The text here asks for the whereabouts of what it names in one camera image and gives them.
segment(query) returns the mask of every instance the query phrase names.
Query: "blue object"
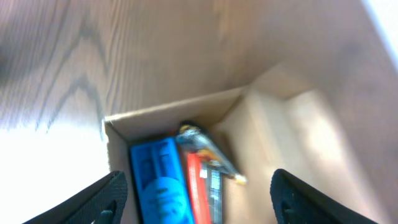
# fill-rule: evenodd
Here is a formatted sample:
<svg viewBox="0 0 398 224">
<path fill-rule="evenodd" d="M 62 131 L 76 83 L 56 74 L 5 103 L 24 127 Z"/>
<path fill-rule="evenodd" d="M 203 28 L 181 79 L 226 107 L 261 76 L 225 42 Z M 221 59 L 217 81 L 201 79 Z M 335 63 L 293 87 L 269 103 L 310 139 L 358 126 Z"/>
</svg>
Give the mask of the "blue object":
<svg viewBox="0 0 398 224">
<path fill-rule="evenodd" d="M 132 171 L 145 224 L 194 224 L 173 138 L 130 148 Z"/>
</svg>

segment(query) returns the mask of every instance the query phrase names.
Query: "cardboard box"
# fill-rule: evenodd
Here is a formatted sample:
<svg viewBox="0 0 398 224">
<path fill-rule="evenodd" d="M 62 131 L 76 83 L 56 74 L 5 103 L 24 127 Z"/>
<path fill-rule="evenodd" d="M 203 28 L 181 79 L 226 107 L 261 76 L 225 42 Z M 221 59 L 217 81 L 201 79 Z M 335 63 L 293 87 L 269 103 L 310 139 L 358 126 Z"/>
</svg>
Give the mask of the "cardboard box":
<svg viewBox="0 0 398 224">
<path fill-rule="evenodd" d="M 224 185 L 226 223 L 276 223 L 269 188 L 284 168 L 347 207 L 385 222 L 379 202 L 322 96 L 282 65 L 253 84 L 212 95 L 108 116 L 111 170 L 126 173 L 129 195 L 123 223 L 138 223 L 129 146 L 192 119 L 211 129 L 248 178 Z"/>
</svg>

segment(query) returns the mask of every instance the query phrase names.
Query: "red strip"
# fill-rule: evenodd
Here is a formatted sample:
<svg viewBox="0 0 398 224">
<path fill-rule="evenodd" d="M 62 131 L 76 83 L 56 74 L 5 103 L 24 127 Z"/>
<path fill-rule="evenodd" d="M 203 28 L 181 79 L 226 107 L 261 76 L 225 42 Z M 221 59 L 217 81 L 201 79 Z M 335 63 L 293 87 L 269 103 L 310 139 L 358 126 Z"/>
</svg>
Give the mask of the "red strip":
<svg viewBox="0 0 398 224">
<path fill-rule="evenodd" d="M 200 159 L 194 153 L 187 156 L 189 190 L 196 224 L 210 224 L 205 180 L 200 178 Z"/>
</svg>

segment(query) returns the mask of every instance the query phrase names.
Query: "brown cardboard box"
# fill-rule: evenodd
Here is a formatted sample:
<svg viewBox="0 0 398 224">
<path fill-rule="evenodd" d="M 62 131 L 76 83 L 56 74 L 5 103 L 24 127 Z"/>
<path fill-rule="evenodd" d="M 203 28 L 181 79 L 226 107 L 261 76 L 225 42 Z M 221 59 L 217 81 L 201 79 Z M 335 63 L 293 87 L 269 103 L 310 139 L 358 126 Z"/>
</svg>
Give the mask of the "brown cardboard box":
<svg viewBox="0 0 398 224">
<path fill-rule="evenodd" d="M 226 180 L 226 223 L 276 223 L 269 187 L 278 168 L 387 223 L 331 109 L 312 88 L 291 69 L 278 65 L 249 86 L 107 117 L 109 166 L 124 171 L 129 184 L 122 222 L 137 220 L 130 142 L 167 133 L 181 120 L 192 119 L 225 141 L 248 178 L 246 186 Z"/>
</svg>

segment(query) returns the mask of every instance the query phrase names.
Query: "blue plastic container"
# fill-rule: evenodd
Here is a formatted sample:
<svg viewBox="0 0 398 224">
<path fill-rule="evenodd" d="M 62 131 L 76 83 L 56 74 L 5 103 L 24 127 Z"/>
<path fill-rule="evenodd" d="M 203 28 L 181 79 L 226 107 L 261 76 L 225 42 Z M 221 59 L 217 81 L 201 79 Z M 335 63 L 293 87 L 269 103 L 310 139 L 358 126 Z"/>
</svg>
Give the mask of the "blue plastic container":
<svg viewBox="0 0 398 224">
<path fill-rule="evenodd" d="M 145 224 L 194 224 L 173 138 L 130 148 L 132 171 Z"/>
</svg>

